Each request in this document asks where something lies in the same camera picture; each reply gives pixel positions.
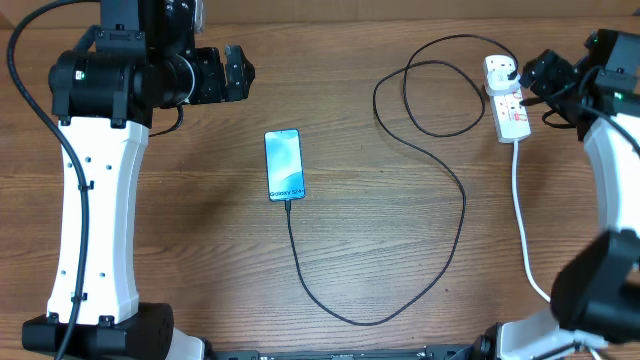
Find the white power strip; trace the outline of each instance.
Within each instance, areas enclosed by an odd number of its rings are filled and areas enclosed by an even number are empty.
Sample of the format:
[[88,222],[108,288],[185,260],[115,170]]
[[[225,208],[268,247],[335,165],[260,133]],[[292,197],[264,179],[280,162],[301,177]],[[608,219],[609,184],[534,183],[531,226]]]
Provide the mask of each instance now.
[[[490,76],[492,73],[506,74],[515,70],[513,59],[505,55],[487,56],[483,64],[485,75],[485,87],[490,91]],[[520,87],[514,92],[505,95],[490,96],[493,120],[495,121],[498,141],[512,143],[523,140],[531,135],[527,110],[520,105],[522,90]]]

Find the extension cord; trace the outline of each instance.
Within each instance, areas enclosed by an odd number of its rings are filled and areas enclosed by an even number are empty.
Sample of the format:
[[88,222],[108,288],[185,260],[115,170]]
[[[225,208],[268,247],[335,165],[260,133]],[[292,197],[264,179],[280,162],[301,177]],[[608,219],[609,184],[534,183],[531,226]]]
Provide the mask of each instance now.
[[[515,91],[504,94],[504,92],[495,91],[496,86],[492,81],[496,72],[510,73],[515,69],[513,59],[505,55],[487,56],[484,60],[483,69],[485,88],[491,99],[491,110],[493,111],[493,120],[498,133],[498,141],[512,143],[527,138],[531,135],[531,127],[529,126],[527,110],[520,105],[522,90],[519,83]],[[503,95],[491,96],[491,93]]]

